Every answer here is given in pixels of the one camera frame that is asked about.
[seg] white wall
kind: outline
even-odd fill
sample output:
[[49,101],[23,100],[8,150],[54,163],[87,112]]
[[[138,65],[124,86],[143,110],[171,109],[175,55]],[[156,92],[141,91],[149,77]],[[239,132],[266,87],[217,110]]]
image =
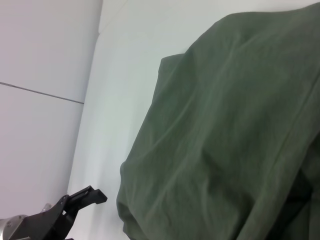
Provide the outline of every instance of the white wall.
[[[0,1],[0,82],[84,102],[101,7]],[[83,106],[0,84],[0,219],[67,193]]]
[[1,0],[0,82],[85,101],[102,0]]
[[[114,0],[105,0],[112,6]],[[151,104],[160,60],[179,54],[227,14],[282,11],[316,0],[128,0],[101,18],[68,191],[100,188],[108,201],[78,215],[70,237],[126,240],[116,209],[119,168]]]

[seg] green fabric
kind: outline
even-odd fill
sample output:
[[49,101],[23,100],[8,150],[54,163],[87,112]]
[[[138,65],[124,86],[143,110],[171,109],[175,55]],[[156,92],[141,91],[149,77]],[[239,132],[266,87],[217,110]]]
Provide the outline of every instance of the green fabric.
[[319,26],[318,3],[232,14],[161,61],[120,170],[131,240],[320,239]]

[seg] wrinkled fabric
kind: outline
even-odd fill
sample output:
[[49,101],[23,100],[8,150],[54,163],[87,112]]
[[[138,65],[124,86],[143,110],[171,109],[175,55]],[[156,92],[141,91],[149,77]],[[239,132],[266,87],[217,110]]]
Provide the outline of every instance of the wrinkled fabric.
[[320,239],[320,4],[216,22],[161,61],[120,169],[131,240]]

